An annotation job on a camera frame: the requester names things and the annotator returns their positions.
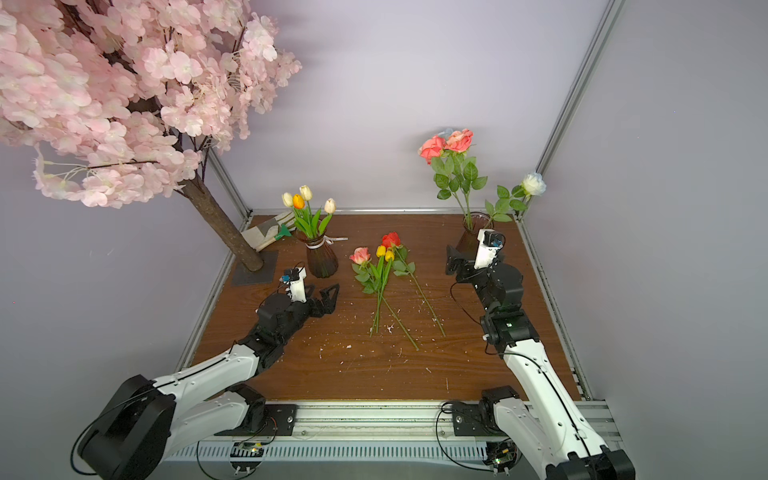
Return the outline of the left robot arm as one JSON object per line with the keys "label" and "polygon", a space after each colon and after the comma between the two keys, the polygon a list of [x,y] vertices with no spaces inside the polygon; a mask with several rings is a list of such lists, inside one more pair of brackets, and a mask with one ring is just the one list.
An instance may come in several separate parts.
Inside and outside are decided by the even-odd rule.
{"label": "left robot arm", "polygon": [[70,458],[102,479],[145,479],[167,457],[211,435],[260,431],[265,400],[248,381],[274,365],[311,318],[335,311],[338,285],[305,300],[270,295],[258,321],[221,354],[176,373],[125,380],[75,440]]}

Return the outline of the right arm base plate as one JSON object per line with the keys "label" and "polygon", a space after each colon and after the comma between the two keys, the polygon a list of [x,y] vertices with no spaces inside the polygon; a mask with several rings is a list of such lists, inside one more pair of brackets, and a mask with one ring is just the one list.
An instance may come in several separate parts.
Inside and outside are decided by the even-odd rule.
{"label": "right arm base plate", "polygon": [[453,433],[457,437],[492,437],[499,435],[499,430],[483,417],[478,404],[461,401],[451,402],[448,410],[451,415]]}

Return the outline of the dark pink vase with ribbon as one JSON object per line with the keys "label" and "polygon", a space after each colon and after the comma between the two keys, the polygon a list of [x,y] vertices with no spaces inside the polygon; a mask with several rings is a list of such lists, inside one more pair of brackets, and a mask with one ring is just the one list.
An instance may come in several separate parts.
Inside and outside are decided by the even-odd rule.
{"label": "dark pink vase with ribbon", "polygon": [[329,278],[338,269],[338,259],[325,235],[317,238],[309,238],[303,232],[297,230],[296,238],[301,241],[307,252],[307,267],[316,278]]}

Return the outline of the beige gardening gloves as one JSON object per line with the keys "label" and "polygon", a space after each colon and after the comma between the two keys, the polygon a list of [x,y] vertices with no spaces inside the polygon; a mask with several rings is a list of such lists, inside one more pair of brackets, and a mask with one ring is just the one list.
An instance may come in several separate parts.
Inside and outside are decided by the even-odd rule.
{"label": "beige gardening gloves", "polygon": [[269,217],[262,223],[245,230],[242,233],[244,240],[256,251],[262,251],[275,243],[275,235],[280,224],[287,224],[292,231],[295,229],[294,214],[292,210],[282,212],[274,217]]}

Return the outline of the pink cherry blossom tree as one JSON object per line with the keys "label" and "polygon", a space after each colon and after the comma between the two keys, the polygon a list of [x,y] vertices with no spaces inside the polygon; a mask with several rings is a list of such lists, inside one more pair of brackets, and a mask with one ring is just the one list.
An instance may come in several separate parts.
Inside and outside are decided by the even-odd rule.
{"label": "pink cherry blossom tree", "polygon": [[46,197],[88,207],[187,198],[251,271],[262,259],[205,183],[300,62],[247,1],[5,1],[1,139],[50,146]]}

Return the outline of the small green garden tool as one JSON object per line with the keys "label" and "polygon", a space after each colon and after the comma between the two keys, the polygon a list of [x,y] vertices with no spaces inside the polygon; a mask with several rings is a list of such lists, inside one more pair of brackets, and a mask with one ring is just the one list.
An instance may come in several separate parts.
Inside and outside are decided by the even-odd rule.
{"label": "small green garden tool", "polygon": [[292,236],[291,229],[287,224],[280,224],[278,228],[278,232],[275,235],[276,240],[280,240],[283,238],[290,238]]}

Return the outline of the aluminium front rail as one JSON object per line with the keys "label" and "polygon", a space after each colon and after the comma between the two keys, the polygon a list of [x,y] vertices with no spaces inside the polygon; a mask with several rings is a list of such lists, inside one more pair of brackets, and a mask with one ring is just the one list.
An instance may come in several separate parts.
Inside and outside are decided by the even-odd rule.
{"label": "aluminium front rail", "polygon": [[[260,438],[267,440],[383,440],[404,441],[416,439],[433,439],[440,436],[447,439],[463,438],[453,433],[451,415],[448,407],[443,407],[438,401],[395,401],[395,402],[299,402],[297,419],[293,434],[289,437],[267,436],[224,436],[224,438],[244,438],[256,441]],[[245,414],[245,417],[257,413],[261,408]],[[150,444],[157,445],[164,455],[171,455],[189,445],[203,441],[209,437],[217,437],[216,433],[231,430],[236,425],[240,413],[246,413],[245,404],[234,400],[218,400],[206,402],[182,415],[170,427],[168,433],[161,433],[157,440]],[[506,433],[495,426],[489,415],[483,417],[499,430],[498,436],[472,437],[505,438]]]}

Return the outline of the orange yellow tulip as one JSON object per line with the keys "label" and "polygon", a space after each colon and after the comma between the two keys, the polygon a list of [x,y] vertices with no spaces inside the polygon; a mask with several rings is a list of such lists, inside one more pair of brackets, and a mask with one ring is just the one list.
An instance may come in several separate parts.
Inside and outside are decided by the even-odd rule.
{"label": "orange yellow tulip", "polygon": [[292,197],[292,207],[297,228],[307,239],[314,239],[317,235],[311,208],[307,200],[301,194]]}

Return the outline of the left circuit board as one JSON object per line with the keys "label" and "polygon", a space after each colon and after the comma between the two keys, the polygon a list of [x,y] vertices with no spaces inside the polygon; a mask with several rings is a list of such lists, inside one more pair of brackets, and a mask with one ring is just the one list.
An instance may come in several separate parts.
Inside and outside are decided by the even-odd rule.
{"label": "left circuit board", "polygon": [[229,455],[236,478],[248,477],[261,465],[265,448],[260,443],[236,442]]}

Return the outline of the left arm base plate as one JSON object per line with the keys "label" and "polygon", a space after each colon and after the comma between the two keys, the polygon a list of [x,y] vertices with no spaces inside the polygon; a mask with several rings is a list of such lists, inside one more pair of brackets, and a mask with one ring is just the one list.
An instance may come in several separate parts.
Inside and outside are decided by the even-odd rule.
{"label": "left arm base plate", "polygon": [[289,437],[293,434],[297,419],[296,404],[266,404],[257,413],[246,417],[243,423],[231,430],[216,433],[224,436]]}

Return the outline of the circuit board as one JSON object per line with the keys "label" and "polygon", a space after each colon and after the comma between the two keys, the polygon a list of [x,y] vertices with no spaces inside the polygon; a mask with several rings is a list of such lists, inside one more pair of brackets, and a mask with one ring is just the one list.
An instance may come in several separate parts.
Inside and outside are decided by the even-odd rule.
{"label": "circuit board", "polygon": [[486,458],[483,463],[488,466],[494,475],[499,473],[509,474],[522,458],[517,445],[511,439],[499,442],[486,443]]}
{"label": "circuit board", "polygon": [[260,443],[236,442],[229,455],[236,478],[248,477],[261,465],[265,448]]}

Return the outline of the right circuit board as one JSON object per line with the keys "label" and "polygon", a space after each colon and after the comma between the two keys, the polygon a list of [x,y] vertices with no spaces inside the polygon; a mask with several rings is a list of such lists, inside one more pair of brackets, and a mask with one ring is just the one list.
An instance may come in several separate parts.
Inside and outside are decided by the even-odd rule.
{"label": "right circuit board", "polygon": [[486,458],[483,463],[488,466],[494,475],[499,473],[509,474],[522,458],[517,445],[511,439],[499,442],[486,443]]}

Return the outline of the dark pink glass vase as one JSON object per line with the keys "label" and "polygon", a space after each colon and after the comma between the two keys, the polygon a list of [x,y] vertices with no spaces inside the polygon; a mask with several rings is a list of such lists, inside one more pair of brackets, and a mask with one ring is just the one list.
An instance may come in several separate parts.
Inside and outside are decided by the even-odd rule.
{"label": "dark pink glass vase", "polygon": [[494,223],[487,213],[472,212],[471,225],[463,222],[463,232],[456,245],[456,250],[467,258],[474,259],[479,246],[478,233],[483,228],[494,228]]}

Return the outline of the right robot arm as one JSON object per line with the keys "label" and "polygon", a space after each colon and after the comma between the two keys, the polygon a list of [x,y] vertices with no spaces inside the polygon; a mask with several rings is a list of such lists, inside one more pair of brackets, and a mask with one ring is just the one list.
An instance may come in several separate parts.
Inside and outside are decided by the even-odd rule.
{"label": "right robot arm", "polygon": [[590,425],[554,372],[522,307],[521,272],[481,244],[471,260],[446,248],[446,273],[470,284],[484,308],[484,339],[515,375],[529,402],[501,387],[481,403],[497,430],[516,444],[541,479],[634,479],[627,453],[612,449]]}

